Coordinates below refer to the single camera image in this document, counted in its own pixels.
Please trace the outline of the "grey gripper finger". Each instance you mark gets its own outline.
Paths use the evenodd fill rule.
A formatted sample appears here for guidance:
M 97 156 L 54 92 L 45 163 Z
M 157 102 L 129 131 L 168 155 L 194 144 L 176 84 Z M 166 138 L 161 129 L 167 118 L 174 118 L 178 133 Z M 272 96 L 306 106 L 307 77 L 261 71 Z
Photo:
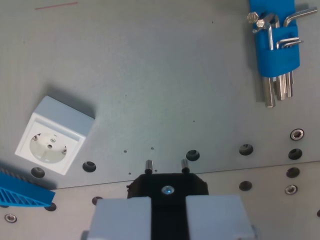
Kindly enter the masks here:
M 150 197 L 99 199 L 87 231 L 87 240 L 150 240 Z
M 186 214 L 191 240 L 255 240 L 239 195 L 190 195 Z

